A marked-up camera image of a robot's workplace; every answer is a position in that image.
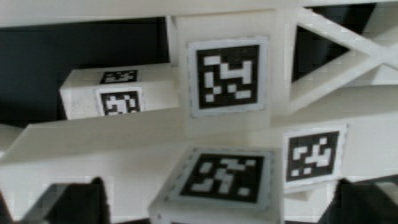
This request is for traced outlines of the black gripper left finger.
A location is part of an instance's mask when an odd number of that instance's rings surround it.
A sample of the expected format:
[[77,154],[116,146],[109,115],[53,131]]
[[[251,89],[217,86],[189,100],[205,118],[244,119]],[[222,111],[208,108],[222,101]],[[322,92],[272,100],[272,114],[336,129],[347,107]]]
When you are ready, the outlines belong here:
[[103,179],[52,184],[20,224],[110,224]]

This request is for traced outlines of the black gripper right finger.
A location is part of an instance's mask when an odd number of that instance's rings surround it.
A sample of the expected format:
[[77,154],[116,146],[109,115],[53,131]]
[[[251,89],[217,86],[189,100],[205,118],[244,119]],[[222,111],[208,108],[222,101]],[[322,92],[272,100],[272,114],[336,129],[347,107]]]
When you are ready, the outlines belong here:
[[398,177],[340,180],[322,224],[398,224]]

